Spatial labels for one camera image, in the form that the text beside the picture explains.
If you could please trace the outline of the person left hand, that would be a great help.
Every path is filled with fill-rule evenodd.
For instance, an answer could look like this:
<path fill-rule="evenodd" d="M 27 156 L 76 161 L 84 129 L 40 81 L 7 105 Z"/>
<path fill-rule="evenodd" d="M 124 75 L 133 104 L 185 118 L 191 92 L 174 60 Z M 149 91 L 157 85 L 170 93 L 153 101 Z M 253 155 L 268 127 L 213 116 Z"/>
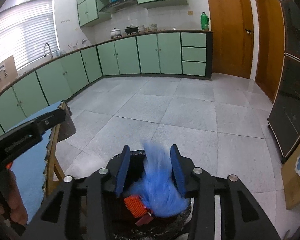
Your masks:
<path fill-rule="evenodd" d="M 0 183 L 0 191 L 11 209 L 9 211 L 10 219 L 20 225 L 26 225 L 28 215 L 17 187 L 14 173 L 11 170 L 6 170 L 4 175 L 0 176 L 1 178 L 3 183 Z"/>

